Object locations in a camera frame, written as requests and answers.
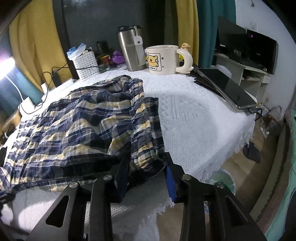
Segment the yellow curtain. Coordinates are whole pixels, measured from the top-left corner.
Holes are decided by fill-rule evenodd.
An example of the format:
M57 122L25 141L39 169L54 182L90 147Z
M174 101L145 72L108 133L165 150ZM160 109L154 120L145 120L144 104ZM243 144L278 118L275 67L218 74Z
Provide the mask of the yellow curtain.
M17 68L38 90L66 58L58 36L52 1L31 1L9 26L10 44Z

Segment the white perforated basket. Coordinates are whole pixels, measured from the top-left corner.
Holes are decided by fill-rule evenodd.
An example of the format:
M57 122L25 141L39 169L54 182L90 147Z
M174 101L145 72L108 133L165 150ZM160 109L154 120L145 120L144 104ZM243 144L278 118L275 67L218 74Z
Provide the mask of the white perforated basket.
M79 79L85 80L99 74L99 67L93 51L84 53L73 60Z

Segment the white desk shelf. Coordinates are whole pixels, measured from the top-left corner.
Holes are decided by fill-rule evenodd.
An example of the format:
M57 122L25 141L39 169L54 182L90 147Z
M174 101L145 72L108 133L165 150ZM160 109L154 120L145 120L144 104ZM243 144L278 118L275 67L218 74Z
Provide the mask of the white desk shelf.
M214 54L214 56L218 65L224 66L230 71L234 82L262 102L272 75L263 70L238 63L222 54Z

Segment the stainless steel tumbler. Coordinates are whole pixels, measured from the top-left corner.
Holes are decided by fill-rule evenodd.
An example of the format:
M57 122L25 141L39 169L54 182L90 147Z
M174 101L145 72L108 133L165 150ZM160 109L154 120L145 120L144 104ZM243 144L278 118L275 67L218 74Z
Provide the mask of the stainless steel tumbler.
M142 27L139 25L118 27L117 36L128 71L134 72L145 69Z

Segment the black monitor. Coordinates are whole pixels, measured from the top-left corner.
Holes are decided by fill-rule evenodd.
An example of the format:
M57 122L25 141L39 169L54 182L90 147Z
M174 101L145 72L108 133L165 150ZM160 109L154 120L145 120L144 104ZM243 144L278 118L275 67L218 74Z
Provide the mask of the black monitor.
M278 60L278 43L266 35L240 27L219 16L215 53L274 74Z

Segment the black laptop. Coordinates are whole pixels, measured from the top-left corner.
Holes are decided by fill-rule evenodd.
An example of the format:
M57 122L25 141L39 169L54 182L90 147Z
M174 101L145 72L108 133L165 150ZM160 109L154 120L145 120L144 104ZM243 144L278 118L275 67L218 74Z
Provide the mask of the black laptop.
M235 111L258 113L257 103L250 94L219 69L194 67L190 74L195 77L197 84L204 85L209 90L215 89L214 92L223 97Z

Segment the white desk lamp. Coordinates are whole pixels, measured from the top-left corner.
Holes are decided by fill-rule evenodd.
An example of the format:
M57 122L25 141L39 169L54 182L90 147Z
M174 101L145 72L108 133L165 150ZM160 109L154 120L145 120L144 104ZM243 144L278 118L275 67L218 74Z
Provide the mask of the white desk lamp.
M15 68L15 60L13 57L6 58L1 61L1 79L6 78L17 90L21 102L19 104L19 107L21 108L21 113L24 113L25 115L29 115L35 112L35 105L31 101L29 97L26 99L23 98L23 95L21 94L19 88L16 86L16 84L11 80L10 77L8 77L8 74Z

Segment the purple plush toy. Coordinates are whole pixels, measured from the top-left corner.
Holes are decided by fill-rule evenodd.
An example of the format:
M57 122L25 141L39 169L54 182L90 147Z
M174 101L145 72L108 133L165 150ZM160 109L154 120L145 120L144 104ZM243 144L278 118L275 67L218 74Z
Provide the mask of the purple plush toy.
M111 55L111 65L119 65L119 64L124 64L125 63L125 58L121 51L114 51Z

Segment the cream bear mug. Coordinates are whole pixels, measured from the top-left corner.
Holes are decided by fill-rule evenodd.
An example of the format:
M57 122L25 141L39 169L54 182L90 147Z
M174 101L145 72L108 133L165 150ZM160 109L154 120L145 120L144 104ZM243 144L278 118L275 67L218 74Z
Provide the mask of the cream bear mug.
M188 50L176 45L150 46L145 49L149 72L154 75L189 74L193 58Z

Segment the brown round container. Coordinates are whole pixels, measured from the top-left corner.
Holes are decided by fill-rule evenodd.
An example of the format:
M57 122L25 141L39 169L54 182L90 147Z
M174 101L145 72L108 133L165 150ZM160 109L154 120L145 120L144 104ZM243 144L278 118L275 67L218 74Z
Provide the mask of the brown round container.
M21 114L19 110L16 110L3 124L1 128L1 137L9 137L21 122Z

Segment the small orange jar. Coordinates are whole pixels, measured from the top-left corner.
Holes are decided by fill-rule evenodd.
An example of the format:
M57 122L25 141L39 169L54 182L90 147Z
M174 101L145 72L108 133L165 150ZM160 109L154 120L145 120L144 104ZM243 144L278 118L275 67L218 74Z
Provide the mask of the small orange jar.
M100 62L106 66L111 65L111 56L110 55L104 55L99 58Z

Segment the white charger plug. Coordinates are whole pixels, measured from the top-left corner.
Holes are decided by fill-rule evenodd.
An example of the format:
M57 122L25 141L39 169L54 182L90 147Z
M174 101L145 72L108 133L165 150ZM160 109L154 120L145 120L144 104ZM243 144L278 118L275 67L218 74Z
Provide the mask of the white charger plug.
M48 93L48 84L46 82L41 85L41 88L42 88L44 94Z

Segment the blue plaid pants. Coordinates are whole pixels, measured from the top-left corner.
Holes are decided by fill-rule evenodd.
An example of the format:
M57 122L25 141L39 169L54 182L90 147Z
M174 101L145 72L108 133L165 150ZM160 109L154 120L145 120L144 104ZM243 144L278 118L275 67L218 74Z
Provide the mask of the blue plaid pants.
M1 194L58 191L113 167L134 185L158 174L165 166L158 105L128 75L73 90L19 124L1 166Z

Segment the white textured tablecloth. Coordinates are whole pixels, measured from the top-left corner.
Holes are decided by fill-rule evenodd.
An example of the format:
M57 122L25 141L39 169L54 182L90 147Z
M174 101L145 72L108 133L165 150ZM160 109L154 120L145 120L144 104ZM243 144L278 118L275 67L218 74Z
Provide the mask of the white textured tablecloth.
M66 88L57 88L50 92L43 108L22 118L22 121L41 114L51 103L73 90L121 75L141 79L145 96L159 100L164 152L169 152L174 163L201 181L209 179L253 133L253 115L234 111L221 97L197 85L193 77L180 74L157 76L147 71L112 71L85 81L79 80ZM15 140L14 131L5 144L4 163ZM163 172L164 168L138 185L129 182L130 189L123 202L112 204L116 238L159 240L157 215L173 205ZM1 221L13 237L26 238L65 188L58 191L28 188L11 193L12 201L1 206Z

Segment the black power adapter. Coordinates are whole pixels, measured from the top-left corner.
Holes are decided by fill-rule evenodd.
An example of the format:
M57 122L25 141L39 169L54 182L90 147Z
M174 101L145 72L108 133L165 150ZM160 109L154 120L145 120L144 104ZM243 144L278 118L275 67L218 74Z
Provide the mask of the black power adapter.
M58 73L52 74L52 80L53 80L55 87L59 87L62 84L62 81L60 80Z

